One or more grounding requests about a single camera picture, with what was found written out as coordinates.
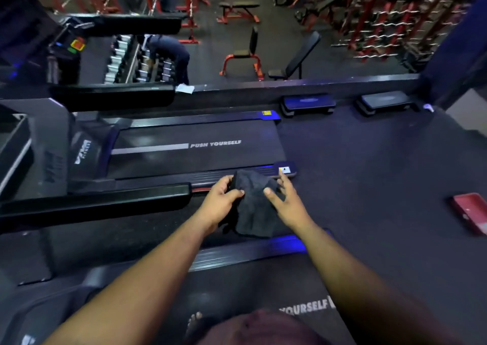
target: treadmill upright post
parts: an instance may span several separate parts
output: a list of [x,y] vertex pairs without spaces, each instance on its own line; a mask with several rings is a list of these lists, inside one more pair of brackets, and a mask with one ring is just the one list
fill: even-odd
[[6,99],[0,105],[26,114],[36,172],[37,197],[63,196],[68,192],[72,115],[51,98]]

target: person bending over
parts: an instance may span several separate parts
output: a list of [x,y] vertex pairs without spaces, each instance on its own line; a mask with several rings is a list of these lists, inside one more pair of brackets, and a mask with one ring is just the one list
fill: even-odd
[[[125,271],[63,323],[44,345],[149,344],[179,291],[205,238],[245,197],[227,191],[232,176],[216,183],[193,216],[167,240]],[[279,217],[306,245],[314,266],[347,324],[380,344],[461,343],[424,306],[389,287],[316,225],[289,179],[280,174],[285,200],[265,195]],[[212,327],[199,345],[327,344],[312,329],[283,312],[258,310]]]
[[145,48],[149,50],[149,68],[154,66],[158,55],[168,57],[174,61],[176,67],[176,84],[184,83],[189,85],[187,76],[189,53],[178,39],[164,34],[147,34],[142,46],[142,49]]

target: red plastic tray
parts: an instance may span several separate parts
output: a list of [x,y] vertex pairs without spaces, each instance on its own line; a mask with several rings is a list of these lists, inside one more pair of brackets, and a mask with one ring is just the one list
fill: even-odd
[[476,233],[487,235],[487,202],[480,194],[456,195],[453,203]]

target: white paper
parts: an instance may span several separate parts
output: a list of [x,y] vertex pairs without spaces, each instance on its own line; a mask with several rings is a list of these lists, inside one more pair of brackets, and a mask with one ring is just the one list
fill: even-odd
[[187,86],[184,83],[181,83],[176,87],[177,93],[192,94],[193,91],[194,91],[194,86]]

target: sticker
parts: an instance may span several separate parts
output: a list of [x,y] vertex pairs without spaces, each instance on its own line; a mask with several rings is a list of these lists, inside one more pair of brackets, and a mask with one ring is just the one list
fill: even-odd
[[279,167],[279,170],[283,172],[284,174],[291,173],[291,170],[289,167]]
[[71,42],[71,47],[75,48],[77,51],[81,51],[85,48],[86,44],[82,43],[80,40],[74,39]]

